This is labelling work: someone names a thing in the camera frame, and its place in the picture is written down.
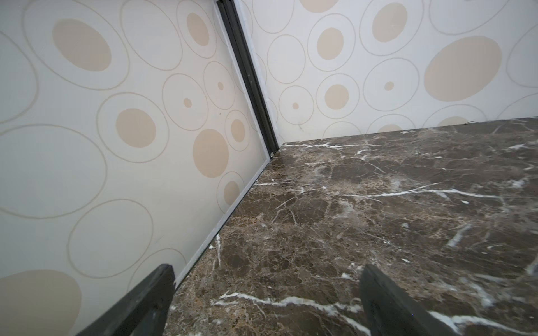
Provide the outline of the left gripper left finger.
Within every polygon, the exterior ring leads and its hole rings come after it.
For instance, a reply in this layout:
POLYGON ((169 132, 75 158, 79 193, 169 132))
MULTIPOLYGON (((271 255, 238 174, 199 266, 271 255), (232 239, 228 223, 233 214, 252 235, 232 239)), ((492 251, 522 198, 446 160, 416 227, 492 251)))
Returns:
POLYGON ((161 336, 174 294, 173 267, 162 264, 79 334, 161 336))

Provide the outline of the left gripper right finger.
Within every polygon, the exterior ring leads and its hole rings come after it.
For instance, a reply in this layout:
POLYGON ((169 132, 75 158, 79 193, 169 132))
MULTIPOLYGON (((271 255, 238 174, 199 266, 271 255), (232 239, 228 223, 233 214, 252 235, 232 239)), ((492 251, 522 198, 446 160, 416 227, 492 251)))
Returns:
POLYGON ((364 267, 360 298, 372 335, 455 335, 375 265, 364 267))

